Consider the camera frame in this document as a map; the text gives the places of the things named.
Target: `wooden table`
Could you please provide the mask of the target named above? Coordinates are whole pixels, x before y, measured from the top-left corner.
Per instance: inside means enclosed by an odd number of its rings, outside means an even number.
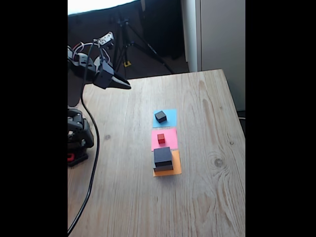
[[[90,199],[71,236],[245,236],[245,137],[223,71],[130,84],[131,90],[85,87],[100,155]],[[177,109],[179,175],[153,177],[153,111],[160,109]],[[68,169],[68,226],[86,195],[95,148]]]

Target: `tripod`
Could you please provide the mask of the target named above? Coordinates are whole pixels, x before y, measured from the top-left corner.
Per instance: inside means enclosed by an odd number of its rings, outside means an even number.
[[[162,63],[169,71],[171,74],[174,74],[173,70],[166,64],[166,62],[157,54],[157,52],[151,47],[151,45],[149,43],[147,43],[136,31],[135,29],[130,25],[129,20],[128,19],[120,19],[118,21],[119,24],[119,29],[118,29],[118,33],[117,33],[117,37],[116,37],[116,45],[115,45],[115,50],[114,50],[114,70],[115,71],[119,71],[119,68],[122,64],[124,64],[124,67],[127,68],[128,66],[131,65],[130,61],[127,59],[127,49],[130,46],[135,47],[136,49],[142,51],[143,53],[147,54],[149,57],[157,60],[158,62]],[[139,44],[135,43],[134,41],[130,41],[129,37],[128,37],[128,33],[127,33],[127,27],[129,27],[134,33],[135,35],[138,36],[138,38],[141,39],[141,41],[148,47],[147,48],[143,48],[142,46],[140,46]],[[119,48],[119,39],[120,39],[120,35],[122,34],[122,41],[123,41],[123,45],[122,48]]]

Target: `pink paper square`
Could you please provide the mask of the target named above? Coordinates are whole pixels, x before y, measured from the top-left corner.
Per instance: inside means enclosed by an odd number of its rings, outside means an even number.
[[[158,143],[158,134],[164,135],[165,143]],[[178,149],[178,137],[177,130],[172,129],[162,129],[162,130],[153,130],[152,131],[152,151],[157,148],[170,147],[170,149]]]

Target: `small black cube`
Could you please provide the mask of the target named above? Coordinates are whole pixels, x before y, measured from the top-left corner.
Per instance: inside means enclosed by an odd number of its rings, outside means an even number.
[[[156,113],[155,117],[159,123],[167,120],[167,115],[163,111]]]
[[[154,171],[171,170],[172,153],[170,147],[154,149]]]

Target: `blue paper square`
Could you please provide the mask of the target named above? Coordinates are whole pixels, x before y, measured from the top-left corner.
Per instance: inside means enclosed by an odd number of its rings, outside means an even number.
[[[177,126],[177,110],[162,110],[167,116],[167,121],[163,121],[159,123],[156,120],[155,114],[160,111],[161,110],[154,111],[153,127],[176,127]]]

